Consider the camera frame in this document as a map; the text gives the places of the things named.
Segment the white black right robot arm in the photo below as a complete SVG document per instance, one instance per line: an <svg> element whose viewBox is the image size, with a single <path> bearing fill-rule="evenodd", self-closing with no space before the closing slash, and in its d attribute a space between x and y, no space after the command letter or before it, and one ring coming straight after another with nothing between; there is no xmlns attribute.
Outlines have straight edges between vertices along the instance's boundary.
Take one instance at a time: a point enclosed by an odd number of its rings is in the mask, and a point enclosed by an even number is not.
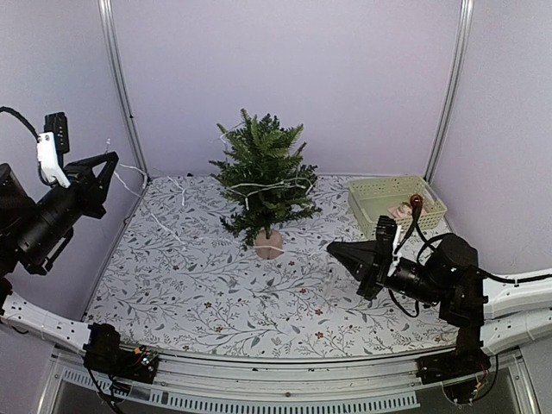
<svg viewBox="0 0 552 414"><path fill-rule="evenodd" d="M389 235L373 241L333 241L328 253L358 282L367 301L387 291L404 295L457 329L456 350L446 368L463 376L476 366L479 351L497 354L551 332L551 271L497 275L482 269L478 252L464 239L445 233L425 240L427 259L401 256Z"/></svg>

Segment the small green christmas tree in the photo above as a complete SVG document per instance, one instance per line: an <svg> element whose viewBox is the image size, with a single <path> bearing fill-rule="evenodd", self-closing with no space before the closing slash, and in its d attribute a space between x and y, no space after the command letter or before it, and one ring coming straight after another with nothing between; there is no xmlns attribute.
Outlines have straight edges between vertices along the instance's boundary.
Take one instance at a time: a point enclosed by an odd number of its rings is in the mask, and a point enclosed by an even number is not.
<svg viewBox="0 0 552 414"><path fill-rule="evenodd" d="M277 116L263 117L240 110L241 121L232 129L217 125L226 141L222 160L212 160L211 174L222 196L241 206L221 224L242 246L264 260L284 253L280 224L311 219L322 212L312 192L316 165L304 163L306 144L299 143L304 125L283 127Z"/></svg>

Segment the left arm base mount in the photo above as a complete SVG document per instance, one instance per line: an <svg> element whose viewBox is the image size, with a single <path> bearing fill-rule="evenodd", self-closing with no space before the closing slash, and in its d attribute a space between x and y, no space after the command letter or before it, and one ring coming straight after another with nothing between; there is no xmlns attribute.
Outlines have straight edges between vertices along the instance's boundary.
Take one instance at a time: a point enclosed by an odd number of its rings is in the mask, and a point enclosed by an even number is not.
<svg viewBox="0 0 552 414"><path fill-rule="evenodd" d="M110 377L153 384L159 354L144 345L132 350L113 344L86 345L84 366Z"/></svg>

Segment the pale green perforated basket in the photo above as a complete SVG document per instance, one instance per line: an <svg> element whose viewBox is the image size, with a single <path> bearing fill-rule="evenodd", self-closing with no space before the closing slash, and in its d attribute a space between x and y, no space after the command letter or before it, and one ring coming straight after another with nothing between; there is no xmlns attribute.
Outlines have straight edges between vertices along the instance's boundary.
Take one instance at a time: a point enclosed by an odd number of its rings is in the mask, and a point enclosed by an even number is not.
<svg viewBox="0 0 552 414"><path fill-rule="evenodd" d="M354 179L348 182L348 204L368 239L375 238L380 216L394 219L405 232L411 224L411 197L423 200L418 220L421 230L434 229L444 218L448 208L429 184L418 176L398 176L376 179Z"/></svg>

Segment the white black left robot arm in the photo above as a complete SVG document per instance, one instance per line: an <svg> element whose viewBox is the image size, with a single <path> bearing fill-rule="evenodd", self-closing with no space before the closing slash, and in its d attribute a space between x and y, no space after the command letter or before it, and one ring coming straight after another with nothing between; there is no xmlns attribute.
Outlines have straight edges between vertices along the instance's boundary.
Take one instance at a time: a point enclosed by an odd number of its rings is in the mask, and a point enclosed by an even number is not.
<svg viewBox="0 0 552 414"><path fill-rule="evenodd" d="M76 222L102 218L119 157L115 152L74 161L64 168L69 186L55 185L38 202L7 163L1 165L1 321L96 362L110 374L128 367L120 335L109 324L82 323L54 314L18 294L5 278L17 265L45 276L74 235Z"/></svg>

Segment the clear wire fairy lights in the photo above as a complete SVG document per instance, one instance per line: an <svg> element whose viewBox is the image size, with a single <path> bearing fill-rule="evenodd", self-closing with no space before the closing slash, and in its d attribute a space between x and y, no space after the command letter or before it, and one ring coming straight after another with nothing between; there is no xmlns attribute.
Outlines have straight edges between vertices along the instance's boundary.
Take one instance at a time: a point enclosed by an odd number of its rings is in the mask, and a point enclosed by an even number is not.
<svg viewBox="0 0 552 414"><path fill-rule="evenodd" d="M325 247L333 235L330 206L312 219L279 224L283 245L244 248L222 226L240 210L211 177L164 177L148 183L97 289L143 304L178 296L205 298L261 291L301 294L325 286L334 272Z"/></svg>

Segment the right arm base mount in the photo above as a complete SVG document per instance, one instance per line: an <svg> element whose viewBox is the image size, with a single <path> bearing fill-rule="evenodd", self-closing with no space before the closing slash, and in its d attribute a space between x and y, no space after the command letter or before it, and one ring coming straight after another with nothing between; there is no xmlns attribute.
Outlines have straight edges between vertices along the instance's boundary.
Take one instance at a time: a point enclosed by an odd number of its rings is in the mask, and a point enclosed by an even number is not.
<svg viewBox="0 0 552 414"><path fill-rule="evenodd" d="M416 377L423 385L440 383L444 397L455 406L472 405L495 387L499 377L499 354L481 350L457 350L416 360Z"/></svg>

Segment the red bauble ornament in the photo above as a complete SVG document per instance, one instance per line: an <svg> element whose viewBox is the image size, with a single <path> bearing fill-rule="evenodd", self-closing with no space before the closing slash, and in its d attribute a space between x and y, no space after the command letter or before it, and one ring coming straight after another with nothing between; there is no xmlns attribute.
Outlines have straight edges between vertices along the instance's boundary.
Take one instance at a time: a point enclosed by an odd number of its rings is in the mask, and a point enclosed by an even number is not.
<svg viewBox="0 0 552 414"><path fill-rule="evenodd" d="M413 208L422 207L423 206L423 198L418 194L414 194L410 198L410 204L411 204L411 207L413 207Z"/></svg>

